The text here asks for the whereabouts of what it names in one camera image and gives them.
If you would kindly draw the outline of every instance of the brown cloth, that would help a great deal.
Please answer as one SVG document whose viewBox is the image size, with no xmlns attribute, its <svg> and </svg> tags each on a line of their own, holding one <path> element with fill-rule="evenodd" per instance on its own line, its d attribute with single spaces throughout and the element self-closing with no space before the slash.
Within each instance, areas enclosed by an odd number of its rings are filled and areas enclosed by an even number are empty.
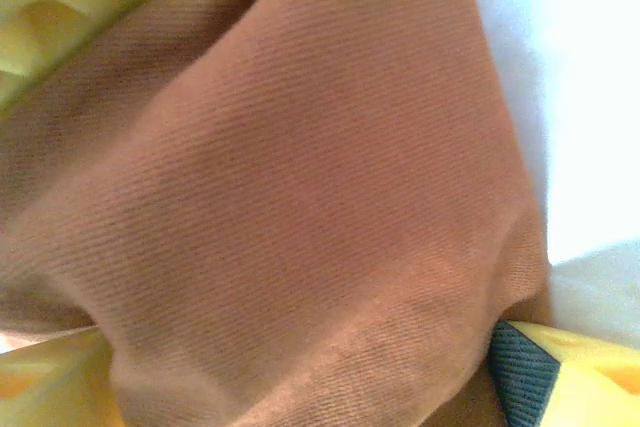
<svg viewBox="0 0 640 427">
<path fill-rule="evenodd" d="M 97 323 L 129 427 L 500 425 L 547 261 L 474 0 L 149 0 L 16 109 L 0 329 Z"/>
</svg>

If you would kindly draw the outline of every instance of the brown fabric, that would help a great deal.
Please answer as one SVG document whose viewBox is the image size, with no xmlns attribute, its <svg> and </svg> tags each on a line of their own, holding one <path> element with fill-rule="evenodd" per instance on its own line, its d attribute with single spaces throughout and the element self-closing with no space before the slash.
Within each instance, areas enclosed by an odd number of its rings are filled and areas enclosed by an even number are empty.
<svg viewBox="0 0 640 427">
<path fill-rule="evenodd" d="M 0 142 L 0 329 L 100 325 L 130 427 L 499 425 L 548 320 L 474 0 L 150 0 Z"/>
</svg>

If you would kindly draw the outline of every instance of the white background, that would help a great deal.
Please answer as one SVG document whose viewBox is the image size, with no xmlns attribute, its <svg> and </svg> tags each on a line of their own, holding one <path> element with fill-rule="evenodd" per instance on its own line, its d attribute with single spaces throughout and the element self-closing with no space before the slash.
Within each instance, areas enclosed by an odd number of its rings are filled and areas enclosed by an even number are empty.
<svg viewBox="0 0 640 427">
<path fill-rule="evenodd" d="M 478 0 L 559 325 L 640 347 L 640 0 Z"/>
</svg>

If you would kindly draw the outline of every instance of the white surface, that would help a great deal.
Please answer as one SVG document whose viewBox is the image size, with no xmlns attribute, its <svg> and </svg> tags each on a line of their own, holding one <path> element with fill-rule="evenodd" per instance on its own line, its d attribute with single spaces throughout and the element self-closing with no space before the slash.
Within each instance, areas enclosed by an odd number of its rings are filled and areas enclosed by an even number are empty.
<svg viewBox="0 0 640 427">
<path fill-rule="evenodd" d="M 640 347 L 638 0 L 478 0 L 547 221 L 560 327 Z"/>
<path fill-rule="evenodd" d="M 9 345 L 9 342 L 7 342 L 7 339 L 4 337 L 4 335 L 0 334 L 0 354 L 4 354 L 5 352 L 9 352 L 10 350 L 13 349 Z"/>
</svg>

